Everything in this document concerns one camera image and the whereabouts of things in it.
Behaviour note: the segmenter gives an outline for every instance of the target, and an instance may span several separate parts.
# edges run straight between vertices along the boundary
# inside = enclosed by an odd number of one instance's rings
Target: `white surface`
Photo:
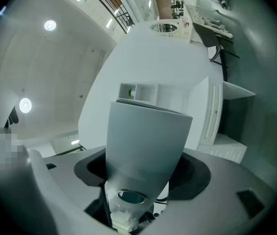
[[[47,203],[55,204],[50,205],[50,208],[54,209],[53,215],[58,218],[57,224],[59,221],[65,223],[64,227],[62,227],[62,224],[59,225],[60,229],[66,229],[69,225],[76,228],[76,223],[80,221],[80,219],[75,219],[75,215],[72,216],[72,207],[65,205],[66,203],[59,199],[60,194],[65,195],[83,213],[83,210],[97,197],[100,191],[100,188],[89,187],[84,184],[73,171],[74,165],[79,160],[94,154],[98,150],[46,158],[44,159],[45,164],[53,163],[57,167],[48,171],[43,164],[35,171],[35,176],[40,177],[37,179],[39,180],[38,185],[42,188],[41,191],[43,191]],[[208,166],[212,174],[209,185],[192,201],[171,201],[161,217],[153,225],[144,229],[141,232],[142,235],[189,235],[190,232],[196,235],[211,235],[226,234],[229,231],[238,231],[238,234],[242,235],[248,233],[253,225],[257,224],[267,214],[276,196],[263,181],[255,177],[250,171],[238,164],[198,151],[185,149],[184,152]],[[56,184],[50,185],[50,176],[45,176],[48,172],[52,175],[52,179]],[[253,219],[249,219],[244,206],[235,194],[242,189],[253,189],[265,205],[264,211]],[[59,210],[64,216],[57,215]],[[84,233],[87,231],[90,234],[116,234],[113,230],[96,222],[89,215],[85,215],[82,224],[86,224],[83,227]]]
[[[106,171],[114,221],[120,223],[122,216],[122,225],[129,227],[154,203],[182,155],[191,122],[192,117],[183,114],[111,103]],[[121,189],[143,194],[146,202],[121,200],[117,195]]]
[[[217,134],[213,145],[200,144],[198,151],[241,163],[247,147],[225,135]]]
[[[39,151],[40,154],[42,155],[42,158],[48,158],[56,155],[56,152],[54,151],[50,143],[31,147],[30,149]]]
[[[200,82],[189,94],[186,114],[193,117],[185,146],[197,150],[203,133],[209,101],[209,78]]]
[[[212,59],[217,52],[217,46],[208,47],[207,51],[208,51],[208,58]]]
[[[228,83],[223,81],[223,98],[230,100],[247,96],[255,96],[255,93],[252,93],[242,87],[239,87],[235,84]]]
[[[86,149],[106,145],[110,103],[117,100],[124,81],[178,85],[189,90],[209,76],[222,85],[221,66],[209,61],[203,45],[159,36],[149,28],[157,22],[136,25],[95,79],[78,123],[80,143]]]
[[[80,146],[79,142],[75,144],[71,144],[72,141],[78,140],[79,135],[73,134],[69,136],[59,137],[57,139],[53,139],[51,141],[51,145],[55,150],[56,154],[69,151],[71,149],[77,148]]]
[[[134,99],[141,102],[156,103],[157,84],[137,84]]]
[[[43,27],[50,18],[57,22],[54,31]],[[105,31],[66,0],[11,0],[0,16],[0,76],[18,97],[19,123],[12,125],[18,138],[77,130],[102,53],[114,47]],[[28,114],[19,110],[23,97],[32,101]]]
[[[219,128],[222,112],[222,86],[213,82],[209,83],[209,99],[205,119],[205,125],[201,137],[201,144],[212,145]]]
[[[159,85],[157,106],[186,114],[189,91],[174,86]]]

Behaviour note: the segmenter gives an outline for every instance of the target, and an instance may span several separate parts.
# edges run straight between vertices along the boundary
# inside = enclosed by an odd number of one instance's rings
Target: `table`
[[[209,61],[203,45],[159,35],[151,30],[153,25],[136,25],[95,79],[78,122],[80,144],[86,149],[106,145],[110,104],[118,99],[121,83],[165,84],[190,91],[191,107],[186,113],[194,120],[185,145],[190,149],[200,143],[213,145],[224,93],[229,99],[254,95],[230,83],[224,85],[222,68]],[[172,94],[171,102],[180,97]]]
[[[217,29],[217,28],[211,27],[209,25],[205,25],[204,19],[197,12],[197,6],[184,4],[184,8],[185,8],[184,13],[187,11],[187,15],[191,17],[191,20],[192,20],[193,23],[197,23],[197,24],[200,24],[202,26],[205,26],[206,28],[209,28],[209,29],[213,30],[215,33],[218,33],[220,35],[224,35],[226,37],[233,38],[233,35],[230,34],[230,33],[226,33],[224,31],[221,31],[221,30]]]

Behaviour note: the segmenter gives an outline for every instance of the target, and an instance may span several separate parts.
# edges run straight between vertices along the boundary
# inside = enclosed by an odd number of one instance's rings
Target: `white panel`
[[[236,155],[235,155],[235,158],[232,159],[232,161],[238,164],[241,163],[245,155],[246,148],[247,148],[246,146],[235,146],[233,148],[233,153]]]
[[[42,155],[42,158],[48,158],[48,157],[56,155],[56,153],[50,143],[31,147],[30,149],[39,151],[40,154]]]
[[[207,118],[209,97],[209,77],[206,77],[189,92],[186,114],[193,117],[192,125],[186,141],[186,148],[197,150]]]
[[[207,116],[205,120],[204,131],[201,138],[202,144],[213,145],[219,127],[221,111],[221,86],[217,86],[211,83],[209,89],[209,103],[207,109]]]
[[[159,86],[157,106],[185,113],[183,110],[187,107],[188,91],[179,90],[176,88],[168,88],[164,85]]]
[[[255,96],[252,93],[242,87],[223,81],[223,98],[230,100],[247,96]]]
[[[210,155],[215,155],[216,152],[218,151],[218,146],[200,144],[198,146],[198,151],[201,151],[203,153],[207,153]]]
[[[233,147],[230,146],[217,146],[218,150],[215,154],[216,157],[231,160]]]

